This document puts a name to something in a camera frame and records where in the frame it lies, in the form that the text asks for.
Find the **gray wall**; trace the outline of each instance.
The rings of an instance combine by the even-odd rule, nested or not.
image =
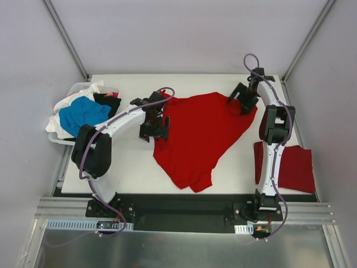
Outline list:
[[[333,204],[357,267],[357,1],[338,1],[288,81],[318,194]]]
[[[0,267],[14,267],[61,148],[45,133],[79,72],[41,1],[0,8]]]
[[[91,74],[247,73],[254,51],[283,75],[325,2],[53,0]]]

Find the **clothing pile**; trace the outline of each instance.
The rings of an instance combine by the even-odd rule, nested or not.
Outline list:
[[[54,116],[46,126],[47,132],[56,132],[58,138],[70,139],[78,136],[81,126],[95,126],[115,116],[121,99],[118,93],[101,93],[103,81],[93,83],[55,105]]]

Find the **white work surface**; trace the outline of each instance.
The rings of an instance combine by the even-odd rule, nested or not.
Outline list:
[[[172,87],[175,97],[219,92],[229,96],[239,82],[248,84],[247,75],[226,74],[160,74],[160,75],[93,75],[91,81],[104,81],[104,86],[117,87],[123,99],[119,110],[124,110],[135,98],[146,98],[154,90]],[[280,100],[285,102],[280,83],[276,87]],[[213,186],[200,192],[203,194],[248,194],[254,193],[253,144],[259,141],[258,129],[265,107],[260,99],[258,111],[249,129],[219,159],[212,171]],[[287,146],[297,145],[295,131]],[[179,189],[153,158],[154,141],[146,143],[139,139],[139,127],[125,133],[113,142],[110,179],[117,193],[187,194],[194,193],[189,187]],[[91,193],[88,183],[79,179],[76,165],[68,164],[62,193]],[[302,192],[280,188],[283,194]]]

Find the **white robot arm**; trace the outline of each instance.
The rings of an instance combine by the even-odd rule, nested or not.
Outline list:
[[[265,75],[263,68],[252,70],[248,81],[248,87],[238,84],[229,101],[239,94],[237,100],[242,106],[241,114],[250,113],[257,104],[258,97],[261,97],[266,107],[259,127],[259,138],[263,141],[263,166],[259,185],[255,190],[254,203],[240,210],[240,215],[245,219],[257,221],[261,214],[281,211],[276,188],[281,157],[292,131],[295,108],[285,106],[278,100],[274,91],[275,79]]]
[[[71,159],[81,170],[85,158],[84,177],[90,181],[89,185],[96,197],[104,203],[108,204],[116,194],[108,172],[112,157],[112,141],[136,126],[140,126],[139,137],[147,142],[149,137],[167,139],[170,119],[166,117],[165,122],[163,121],[162,110],[168,99],[165,99],[159,91],[153,92],[144,100],[138,98],[133,100],[125,111],[96,127],[84,125],[80,129]],[[95,147],[91,147],[86,152],[90,139],[95,135],[97,135],[94,139]]]

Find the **laundry basket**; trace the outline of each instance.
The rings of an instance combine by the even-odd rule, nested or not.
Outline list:
[[[69,95],[72,95],[74,93],[79,92],[80,90],[87,89],[91,85],[91,82],[79,82],[75,83],[71,89],[68,91],[67,97]],[[119,89],[115,87],[103,87],[103,89],[100,91],[101,93],[107,93],[107,92],[115,92],[119,93]],[[59,143],[59,144],[64,144],[64,145],[74,145],[74,141],[66,141],[66,140],[61,140],[60,138],[57,137],[56,132],[50,132],[49,133],[49,140],[51,142]]]

